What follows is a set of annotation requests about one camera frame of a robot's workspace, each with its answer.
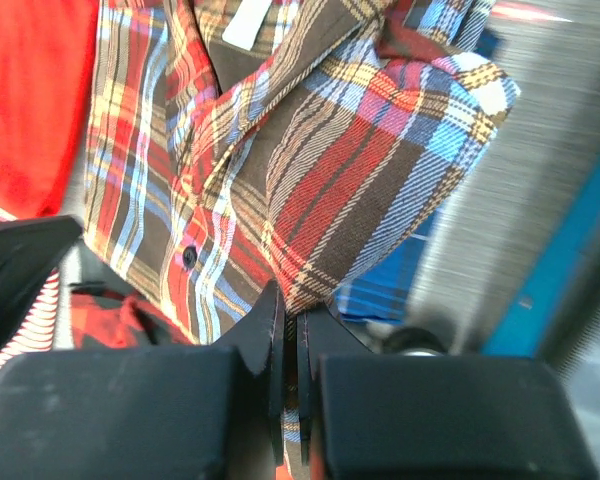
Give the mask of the brown plaid shirt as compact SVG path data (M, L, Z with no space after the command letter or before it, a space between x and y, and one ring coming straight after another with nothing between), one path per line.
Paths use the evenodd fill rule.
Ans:
M489 1L103 1L84 240L194 344L270 281L295 315L394 251L519 88Z

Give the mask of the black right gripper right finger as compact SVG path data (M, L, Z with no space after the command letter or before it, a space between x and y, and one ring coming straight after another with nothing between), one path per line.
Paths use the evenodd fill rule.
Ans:
M309 464L315 400L319 396L319 357L335 354L371 354L326 304L296 317L296 360L301 461Z

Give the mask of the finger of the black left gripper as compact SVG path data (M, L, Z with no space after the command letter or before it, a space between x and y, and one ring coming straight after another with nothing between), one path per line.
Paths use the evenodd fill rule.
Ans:
M71 216L0 222L0 349L81 233Z

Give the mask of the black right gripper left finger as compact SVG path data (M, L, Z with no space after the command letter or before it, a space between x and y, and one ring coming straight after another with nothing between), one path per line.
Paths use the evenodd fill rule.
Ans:
M216 342L238 354L228 421L229 465L283 463L284 336L284 299L271 281L251 310Z

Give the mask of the red black checked shirt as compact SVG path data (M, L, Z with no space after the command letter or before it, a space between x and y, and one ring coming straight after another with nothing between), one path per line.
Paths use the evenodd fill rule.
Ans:
M76 349L124 349L191 344L139 293L78 289L71 293L70 323Z

